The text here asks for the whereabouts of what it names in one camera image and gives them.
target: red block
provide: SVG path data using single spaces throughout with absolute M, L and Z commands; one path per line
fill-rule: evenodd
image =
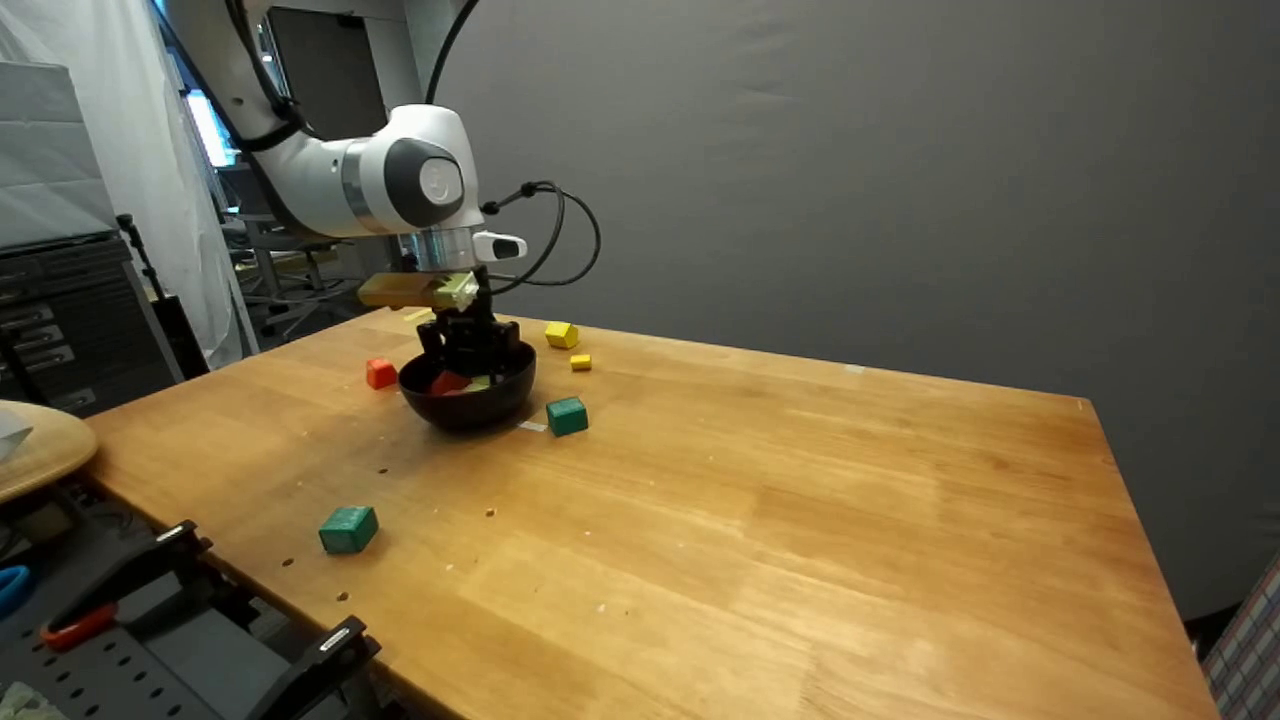
M 369 387 L 387 387 L 387 384 L 397 384 L 397 364 L 392 359 L 385 359 L 385 354 L 372 354 L 372 359 L 363 359 L 363 384 Z

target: black bowl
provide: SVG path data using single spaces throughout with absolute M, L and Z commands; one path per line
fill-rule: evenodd
M 527 344 L 511 344 L 484 390 L 431 397 L 442 369 L 442 354 L 417 354 L 402 369 L 407 409 L 443 432 L 476 432 L 527 409 L 535 351 Z

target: cable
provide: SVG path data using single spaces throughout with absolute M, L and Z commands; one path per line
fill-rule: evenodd
M 547 236 L 547 249 L 521 270 L 521 274 L 494 274 L 494 281 L 505 281 L 505 288 L 498 288 L 494 297 L 499 291 L 511 291 L 511 288 L 568 288 L 577 281 L 585 281 L 598 264 L 599 264 L 599 253 L 603 253 L 603 230 L 599 230 L 599 215 L 594 213 L 590 199 L 564 190 L 562 182 L 552 180 L 527 180 L 521 182 L 521 190 L 505 194 L 505 199 L 490 199 L 484 204 L 484 215 L 498 215 L 499 208 L 518 204 L 518 199 L 527 199 L 527 194 L 542 194 L 542 190 L 552 190 L 555 194 L 555 228 Z M 555 245 L 562 245 L 562 230 L 564 230 L 564 199 L 577 204 L 590 222 L 594 222 L 594 256 L 585 267 L 577 267 L 571 274 L 555 274 L 555 281 L 542 281 L 535 270 L 552 259 Z
M 443 33 L 443 42 L 442 42 L 435 62 L 431 62 L 431 83 L 430 83 L 430 94 L 425 94 L 430 102 L 435 102 L 448 51 L 454 51 L 457 34 L 464 33 L 464 24 L 467 24 L 467 14 L 472 14 L 476 2 L 479 2 L 479 0 L 467 0 L 467 2 L 454 14 L 454 24 L 448 24 L 448 33 Z

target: yellow block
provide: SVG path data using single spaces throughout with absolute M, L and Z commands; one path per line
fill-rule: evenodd
M 547 344 L 571 351 L 577 348 L 577 323 L 547 323 Z

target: green block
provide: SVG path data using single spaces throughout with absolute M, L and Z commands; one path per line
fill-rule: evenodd
M 329 512 L 329 519 L 322 524 L 322 545 L 329 555 L 363 553 L 372 534 L 377 534 L 377 517 L 369 502 L 344 502 Z
M 552 401 L 547 403 L 547 427 L 552 435 L 571 435 L 590 427 L 590 403 L 577 397 Z

